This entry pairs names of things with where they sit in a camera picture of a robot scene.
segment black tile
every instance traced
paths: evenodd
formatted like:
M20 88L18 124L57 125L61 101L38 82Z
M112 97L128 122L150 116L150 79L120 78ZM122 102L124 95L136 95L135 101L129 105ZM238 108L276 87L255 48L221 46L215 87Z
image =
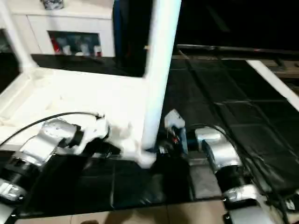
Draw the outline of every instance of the black tile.
M217 106L228 125L263 124L263 116L250 102L226 102Z

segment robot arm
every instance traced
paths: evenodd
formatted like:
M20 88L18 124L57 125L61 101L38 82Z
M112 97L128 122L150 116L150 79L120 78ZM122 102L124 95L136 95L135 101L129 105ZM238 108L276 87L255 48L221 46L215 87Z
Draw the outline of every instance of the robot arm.
M176 110L164 119L165 128L185 150L185 121ZM273 218L268 212L264 197L259 193L251 177L245 172L235 147L219 127L202 125L194 130L200 151L206 154L210 167L222 191L223 201L228 213L224 216L226 224L277 224L279 217Z
M123 159L135 160L142 167L151 166L156 156L142 152L130 134L122 136L116 129L105 117L85 130L62 119L45 122L40 132L27 140L0 172L0 224L11 216L14 204L24 199L55 154L93 156L96 149L88 144L100 139L118 147Z

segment cabinet door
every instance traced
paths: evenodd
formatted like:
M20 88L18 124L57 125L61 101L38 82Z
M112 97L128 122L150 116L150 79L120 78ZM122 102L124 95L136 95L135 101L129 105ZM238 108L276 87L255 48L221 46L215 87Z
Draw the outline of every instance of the cabinet door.
M112 20L28 16L43 54L114 56Z

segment black cable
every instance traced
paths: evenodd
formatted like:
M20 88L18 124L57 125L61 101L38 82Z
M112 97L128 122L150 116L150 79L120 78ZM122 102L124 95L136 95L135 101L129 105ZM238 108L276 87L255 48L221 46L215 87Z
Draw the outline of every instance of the black cable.
M15 132L14 134L12 134L11 136L9 136L4 142L2 142L0 144L0 147L2 147L5 143L7 143L9 140L11 140L14 136L18 135L19 133L25 131L26 129L36 125L36 124L39 124L41 122L44 122L44 121L47 121L47 120L50 120L50 119L53 119L53 118L58 118L58 117L62 117L62 116L65 116L65 115L71 115L71 114L84 114L84 115L91 115L91 116L95 116L97 119L100 118L100 116L98 114L95 114L95 113L90 113L90 112L66 112L66 113L59 113L59 114L56 114L56 115L52 115L52 116L49 116L49 117L46 117L46 118L43 118L41 120L38 120L36 122L33 122L23 128L21 128L19 131Z
M186 65L187 65L187 68L188 70L193 73L193 68L192 68L192 64L190 62L190 58L185 55L181 50L178 49L178 52L180 55L183 56L185 62L186 62ZM220 128L218 128L217 126L215 125L209 125L209 124L194 124L193 126L207 126L207 127L211 127L211 128L214 128L216 129L217 131L219 131L220 133L222 133L226 138L227 140L236 148L236 149L240 149L242 150L243 153L246 154L246 156L251 160L251 162L253 163L253 165L255 166L255 168L260 172L260 174L263 176L264 180L266 181L266 183L270 186L270 188L272 189L272 192L274 193L274 195L276 196L277 200L278 200L278 204L279 204L279 209L280 211L282 212L282 218L283 218L283 222L285 224L289 224L289 220L288 220L288 217L287 217L287 207L286 207L286 204L284 203L283 199L282 199L282 196L278 193L278 191L276 190L276 188L274 187L274 185L272 184L271 180L267 177L267 175L262 171L262 169L257 165L255 159L253 158L252 155L250 155L242 146L241 143L237 142L237 140L233 141L233 139L228 135L226 134L224 131L222 131Z

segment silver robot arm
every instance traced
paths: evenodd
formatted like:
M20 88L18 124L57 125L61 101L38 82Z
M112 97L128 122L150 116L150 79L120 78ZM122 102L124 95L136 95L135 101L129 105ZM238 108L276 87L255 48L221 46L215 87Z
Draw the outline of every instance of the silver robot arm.
M0 172L0 224L11 217L13 205L24 199L53 155L92 156L93 149L86 150L86 146L94 139L118 147L123 159L134 160L143 168L150 167L156 160L156 155L141 150L129 132L121 135L120 129L111 126L105 117L85 130L62 119L45 122L40 132L27 140Z

